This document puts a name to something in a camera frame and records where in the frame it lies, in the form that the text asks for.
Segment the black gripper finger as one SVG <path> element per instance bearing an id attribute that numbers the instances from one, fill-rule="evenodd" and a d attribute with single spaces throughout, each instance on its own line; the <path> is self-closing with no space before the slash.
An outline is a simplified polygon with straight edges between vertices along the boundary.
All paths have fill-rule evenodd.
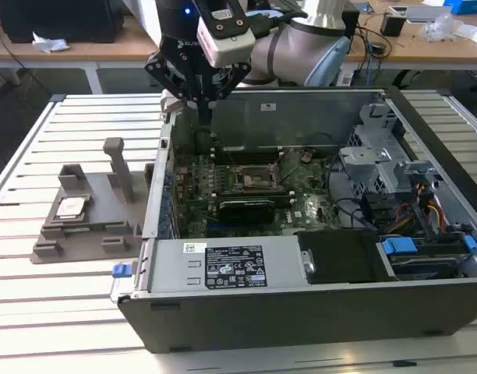
<path id="1" fill-rule="evenodd" d="M 228 95 L 242 82 L 249 74 L 251 65 L 249 62 L 240 62 L 233 64 L 224 77 L 218 80 L 218 85 L 211 85 L 211 93 L 207 96 L 209 101 L 206 106 L 205 124 L 209 125 L 212 120 L 213 110 L 217 106 L 217 102 L 224 100 Z"/>
<path id="2" fill-rule="evenodd" d="M 186 51 L 177 51 L 169 56 L 163 51 L 153 53 L 147 60 L 145 70 L 173 97 L 195 109 L 201 125 L 206 124 L 206 103 Z"/>

